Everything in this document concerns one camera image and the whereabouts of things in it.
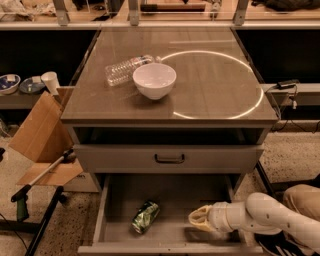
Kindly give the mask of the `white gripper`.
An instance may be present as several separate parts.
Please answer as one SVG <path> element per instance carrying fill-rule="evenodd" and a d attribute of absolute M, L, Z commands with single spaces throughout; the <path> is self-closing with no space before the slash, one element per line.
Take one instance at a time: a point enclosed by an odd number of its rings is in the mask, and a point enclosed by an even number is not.
<path fill-rule="evenodd" d="M 189 223 L 205 232 L 214 229 L 221 233 L 230 233 L 233 229 L 227 219 L 227 206 L 227 202 L 217 202 L 212 207 L 202 206 L 189 214 Z"/>

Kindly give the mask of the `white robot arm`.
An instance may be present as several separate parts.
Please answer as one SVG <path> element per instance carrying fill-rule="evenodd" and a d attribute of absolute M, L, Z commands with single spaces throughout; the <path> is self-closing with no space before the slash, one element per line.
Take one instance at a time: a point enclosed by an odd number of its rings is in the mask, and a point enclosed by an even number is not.
<path fill-rule="evenodd" d="M 275 235 L 285 231 L 320 253 L 320 222 L 301 215 L 271 196 L 255 192 L 245 201 L 216 202 L 189 214 L 194 227 L 206 232 L 229 233 L 234 230 Z"/>

